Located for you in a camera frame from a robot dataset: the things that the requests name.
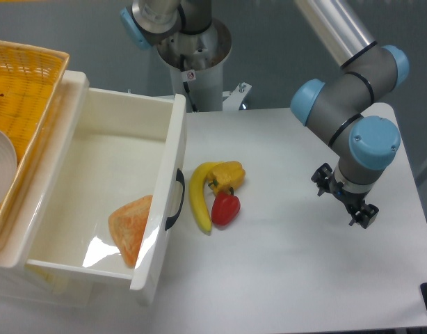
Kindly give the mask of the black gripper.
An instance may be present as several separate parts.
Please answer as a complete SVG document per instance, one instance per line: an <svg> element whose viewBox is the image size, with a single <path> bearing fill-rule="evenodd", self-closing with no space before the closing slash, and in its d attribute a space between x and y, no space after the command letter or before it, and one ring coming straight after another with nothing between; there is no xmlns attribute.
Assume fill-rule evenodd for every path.
<svg viewBox="0 0 427 334"><path fill-rule="evenodd" d="M343 182L338 182L332 175L332 168L328 163L324 163L316 169L311 181L317 186L318 196L330 193L344 204L347 212L351 215L349 226L357 224L367 229L375 221L379 209L375 205L364 202L369 191L355 192L345 190Z"/></svg>

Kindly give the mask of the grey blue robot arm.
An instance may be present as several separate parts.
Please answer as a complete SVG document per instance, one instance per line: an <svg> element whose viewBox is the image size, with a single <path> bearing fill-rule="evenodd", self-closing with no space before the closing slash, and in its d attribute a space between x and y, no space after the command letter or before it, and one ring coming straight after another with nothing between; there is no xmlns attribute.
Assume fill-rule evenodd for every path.
<svg viewBox="0 0 427 334"><path fill-rule="evenodd" d="M394 160L401 136L391 121L363 112L407 78L409 61L397 47L379 46L345 1L296 6L343 71L333 83L307 81L290 103L302 125L339 157L335 168L319 167L312 181L344 205L352 223L367 228L378 208L365 198ZM140 49L156 47L188 111L225 110L222 66L232 40L210 1L134 1L120 19Z"/></svg>

